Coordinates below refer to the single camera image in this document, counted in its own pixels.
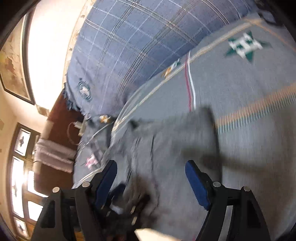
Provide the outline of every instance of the picture frame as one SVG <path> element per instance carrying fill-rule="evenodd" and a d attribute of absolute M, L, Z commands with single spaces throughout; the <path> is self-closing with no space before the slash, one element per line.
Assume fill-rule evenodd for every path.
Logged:
<path fill-rule="evenodd" d="M 35 105 L 28 69 L 28 38 L 34 9 L 16 25 L 0 50 L 0 81 L 4 91 Z"/>
<path fill-rule="evenodd" d="M 28 235 L 28 230 L 27 230 L 27 226 L 26 226 L 26 223 L 16 217 L 13 217 L 14 219 L 14 222 L 15 222 L 15 226 L 17 227 L 17 232 L 25 237 L 26 239 L 29 238 L 29 235 Z"/>

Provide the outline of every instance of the blue plaid blanket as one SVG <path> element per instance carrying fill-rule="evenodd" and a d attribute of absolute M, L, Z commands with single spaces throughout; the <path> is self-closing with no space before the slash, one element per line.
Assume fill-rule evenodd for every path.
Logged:
<path fill-rule="evenodd" d="M 147 80 L 253 9 L 253 0 L 97 0 L 68 68 L 69 109 L 117 116 Z"/>

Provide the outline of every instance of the green star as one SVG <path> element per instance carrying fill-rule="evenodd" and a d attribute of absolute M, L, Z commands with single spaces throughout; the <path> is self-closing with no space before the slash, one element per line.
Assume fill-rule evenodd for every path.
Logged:
<path fill-rule="evenodd" d="M 230 56 L 236 53 L 242 58 L 246 58 L 249 62 L 253 61 L 255 50 L 271 47 L 268 42 L 254 39 L 251 31 L 244 33 L 244 35 L 238 39 L 229 38 L 228 43 L 231 48 L 227 51 L 225 56 Z"/>

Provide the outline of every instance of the blue gripper pad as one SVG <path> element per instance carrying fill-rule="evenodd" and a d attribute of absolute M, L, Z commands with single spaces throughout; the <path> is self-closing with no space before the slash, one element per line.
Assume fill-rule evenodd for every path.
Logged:
<path fill-rule="evenodd" d="M 208 199 L 207 189 L 200 180 L 200 177 L 193 165 L 195 164 L 191 164 L 190 161 L 186 162 L 185 174 L 199 205 L 203 206 L 208 211 L 210 209 L 210 201 Z"/>
<path fill-rule="evenodd" d="M 109 167 L 108 171 L 104 175 L 100 185 L 96 190 L 96 200 L 94 205 L 97 210 L 100 210 L 101 206 L 105 204 L 110 188 L 113 184 L 113 181 L 116 175 L 117 175 L 117 163 L 115 161 L 112 161 L 111 166 Z"/>

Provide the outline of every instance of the screw head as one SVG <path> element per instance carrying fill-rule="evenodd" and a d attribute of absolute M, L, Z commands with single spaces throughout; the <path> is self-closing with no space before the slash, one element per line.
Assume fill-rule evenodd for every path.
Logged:
<path fill-rule="evenodd" d="M 135 217 L 133 218 L 133 221 L 131 222 L 132 225 L 135 225 L 135 223 L 136 223 L 136 221 L 137 221 L 137 218 L 138 218 L 137 216 L 135 216 Z"/>
<path fill-rule="evenodd" d="M 218 187 L 221 186 L 221 183 L 220 183 L 220 182 L 213 182 L 213 186 L 214 186 L 215 188 L 218 188 Z"/>
<path fill-rule="evenodd" d="M 84 188 L 88 188 L 90 185 L 91 185 L 90 182 L 84 182 L 84 183 L 82 183 L 82 187 L 84 187 Z"/>
<path fill-rule="evenodd" d="M 59 192 L 59 187 L 55 187 L 55 188 L 53 188 L 53 189 L 52 189 L 52 192 L 53 192 L 53 193 L 57 193 L 57 192 Z"/>
<path fill-rule="evenodd" d="M 134 213 L 135 209 L 136 209 L 136 206 L 133 206 L 132 209 L 131 209 L 131 214 Z"/>
<path fill-rule="evenodd" d="M 251 191 L 251 188 L 249 188 L 248 186 L 244 186 L 244 190 L 245 190 L 246 192 L 249 192 L 249 191 Z"/>

